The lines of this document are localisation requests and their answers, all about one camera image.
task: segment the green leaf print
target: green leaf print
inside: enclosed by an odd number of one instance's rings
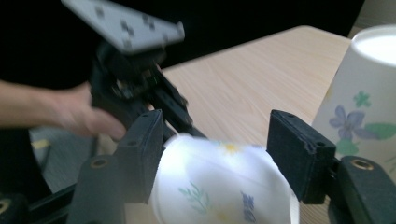
[[[396,125],[392,123],[367,123],[364,129],[377,135],[379,140],[389,139],[396,134]]]
[[[337,152],[345,156],[352,156],[359,152],[359,148],[348,139],[341,139],[337,142]]]

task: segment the wooden table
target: wooden table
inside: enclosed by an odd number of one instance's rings
[[[270,112],[311,123],[350,40],[308,26],[164,70],[209,138],[266,145]],[[128,223],[154,223],[149,206],[128,205]],[[301,223],[328,223],[326,205],[301,206]]]

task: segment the floral pattern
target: floral pattern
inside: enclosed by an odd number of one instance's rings
[[[353,97],[357,108],[370,107],[370,94],[360,91]],[[390,122],[364,123],[365,112],[352,110],[347,113],[343,105],[335,108],[335,117],[329,124],[338,130],[339,141],[336,143],[337,152],[343,155],[355,155],[359,152],[360,140],[383,141],[396,134],[396,124]],[[386,162],[392,162],[390,172],[396,171],[396,156]]]
[[[234,223],[232,215],[234,210],[228,206],[214,205],[209,198],[209,194],[204,189],[199,189],[195,184],[190,182],[191,188],[178,188],[178,191],[185,196],[190,206],[198,214],[207,216],[211,220],[221,223]],[[256,223],[254,216],[254,198],[242,192],[244,220],[248,223]]]

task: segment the paper cup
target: paper cup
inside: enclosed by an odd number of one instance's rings
[[[338,158],[372,160],[396,183],[396,25],[354,36],[312,126]]]
[[[166,143],[150,204],[162,224],[299,223],[299,204],[261,146],[181,135]]]

